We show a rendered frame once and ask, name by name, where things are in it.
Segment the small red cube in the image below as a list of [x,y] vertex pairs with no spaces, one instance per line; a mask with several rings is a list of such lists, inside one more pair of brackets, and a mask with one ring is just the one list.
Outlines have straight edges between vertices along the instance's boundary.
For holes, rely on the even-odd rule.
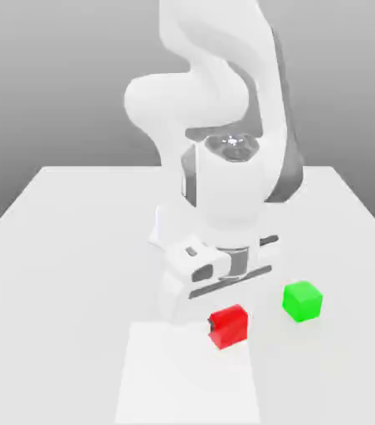
[[215,331],[208,336],[219,350],[247,339],[249,316],[241,305],[232,305],[212,314]]

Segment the small green cube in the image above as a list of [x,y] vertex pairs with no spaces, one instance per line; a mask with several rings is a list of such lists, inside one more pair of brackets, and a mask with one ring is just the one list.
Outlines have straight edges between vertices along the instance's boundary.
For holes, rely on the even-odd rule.
[[296,323],[319,317],[322,304],[323,294],[308,281],[298,281],[284,288],[282,307]]

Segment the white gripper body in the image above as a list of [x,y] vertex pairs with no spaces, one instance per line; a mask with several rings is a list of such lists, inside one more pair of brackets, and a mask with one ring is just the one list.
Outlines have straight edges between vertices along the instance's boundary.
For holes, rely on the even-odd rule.
[[159,282],[161,316],[167,321],[200,321],[216,310],[248,305],[260,280],[275,269],[278,254],[277,245],[169,248]]

